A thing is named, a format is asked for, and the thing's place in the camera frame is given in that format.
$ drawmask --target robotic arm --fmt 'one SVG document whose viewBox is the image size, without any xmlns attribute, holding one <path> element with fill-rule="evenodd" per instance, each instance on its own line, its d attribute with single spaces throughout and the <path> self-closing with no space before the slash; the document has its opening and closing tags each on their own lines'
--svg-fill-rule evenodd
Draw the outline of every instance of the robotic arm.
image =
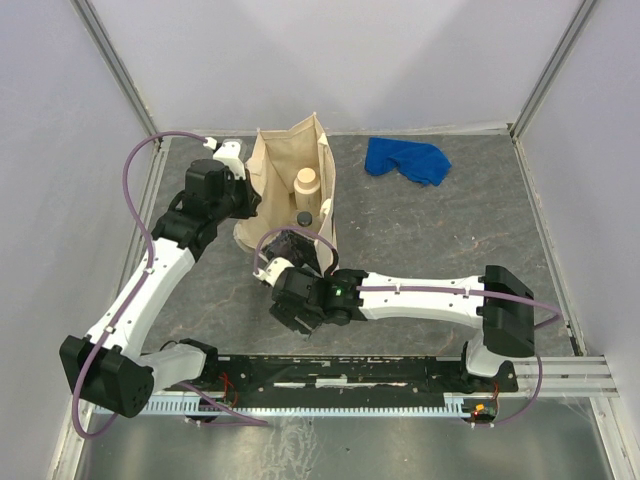
<svg viewBox="0 0 640 480">
<path fill-rule="evenodd" d="M 256 216 L 261 201 L 244 168 L 244 145 L 239 140 L 226 140 L 218 146 L 210 140 L 207 146 L 214 150 L 213 158 L 191 164 L 185 189 L 152 231 L 153 268 L 147 269 L 145 257 L 114 304 L 86 336 L 68 336 L 60 348 L 73 390 L 97 339 L 104 332 L 109 334 L 88 370 L 80 398 L 125 417 L 136 416 L 154 392 L 183 380 L 206 383 L 217 378 L 217 349 L 195 340 L 185 339 L 172 348 L 142 355 L 144 340 L 160 309 L 216 238 L 217 226 L 227 218 Z M 116 327 L 110 327 L 111 318 L 145 272 L 146 282 Z M 495 377 L 509 357 L 531 357 L 535 353 L 533 307 L 469 295 L 472 290 L 482 290 L 532 299 L 531 291 L 502 267 L 488 266 L 483 276 L 454 280 L 401 279 L 348 269 L 322 277 L 294 267 L 284 258 L 275 258 L 256 276 L 273 287 L 271 314 L 302 333 L 322 323 L 345 325 L 351 320 L 387 317 L 437 319 L 477 329 L 463 351 L 461 371 L 455 372 L 465 388 L 473 381 L 477 384 L 479 378 Z M 463 293 L 452 295 L 434 292 L 433 288 L 458 288 Z"/>
</svg>

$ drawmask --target open bag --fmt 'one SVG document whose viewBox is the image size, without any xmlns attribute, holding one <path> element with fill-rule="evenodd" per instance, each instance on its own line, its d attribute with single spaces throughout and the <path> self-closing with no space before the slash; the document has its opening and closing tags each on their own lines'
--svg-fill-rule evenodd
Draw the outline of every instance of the open bag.
<svg viewBox="0 0 640 480">
<path fill-rule="evenodd" d="M 336 246 L 333 221 L 336 168 L 327 135 L 315 113 L 290 130 L 259 130 L 246 167 L 262 202 L 257 217 L 240 220 L 235 225 L 234 238 L 241 248 L 253 250 L 269 230 L 292 224 L 296 211 L 293 184 L 303 168 L 312 168 L 320 177 L 322 206 L 318 234 Z M 317 240 L 313 248 L 316 258 L 307 263 L 317 261 L 324 272 L 332 263 L 331 251 Z"/>
</svg>

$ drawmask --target blue towel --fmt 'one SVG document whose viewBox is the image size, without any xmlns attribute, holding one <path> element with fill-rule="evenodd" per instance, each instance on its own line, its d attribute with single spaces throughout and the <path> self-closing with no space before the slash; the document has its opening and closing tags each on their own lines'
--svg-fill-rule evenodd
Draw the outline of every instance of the blue towel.
<svg viewBox="0 0 640 480">
<path fill-rule="evenodd" d="M 429 143 L 371 137 L 364 161 L 371 175 L 384 175 L 394 168 L 409 180 L 438 186 L 451 168 L 444 153 Z"/>
</svg>

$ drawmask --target white wall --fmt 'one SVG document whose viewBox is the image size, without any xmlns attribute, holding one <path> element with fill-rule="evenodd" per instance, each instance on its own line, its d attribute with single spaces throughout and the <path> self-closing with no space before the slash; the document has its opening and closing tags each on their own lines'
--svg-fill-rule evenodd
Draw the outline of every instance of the white wall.
<svg viewBox="0 0 640 480">
<path fill-rule="evenodd" d="M 58 348 L 122 273 L 120 172 L 143 130 L 69 2 L 1 2 L 0 58 L 0 476 L 31 480 L 70 397 Z"/>
<path fill-rule="evenodd" d="M 161 129 L 513 122 L 579 0 L 94 0 Z"/>
<path fill-rule="evenodd" d="M 585 339 L 640 437 L 640 1 L 600 2 L 523 145 Z"/>
</svg>

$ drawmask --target paper bag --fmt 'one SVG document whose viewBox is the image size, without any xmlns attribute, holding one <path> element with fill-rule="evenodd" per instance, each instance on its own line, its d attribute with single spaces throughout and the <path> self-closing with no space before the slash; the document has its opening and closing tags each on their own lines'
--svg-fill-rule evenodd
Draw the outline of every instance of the paper bag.
<svg viewBox="0 0 640 480">
<path fill-rule="evenodd" d="M 253 250 L 267 231 L 291 224 L 296 210 L 293 182 L 298 171 L 307 167 L 320 175 L 322 209 L 318 233 L 336 246 L 333 222 L 336 168 L 327 135 L 315 113 L 290 130 L 259 130 L 246 166 L 262 202 L 257 217 L 240 220 L 234 228 L 234 238 L 240 247 Z M 331 251 L 317 240 L 314 247 L 318 265 L 324 272 L 331 264 Z"/>
</svg>

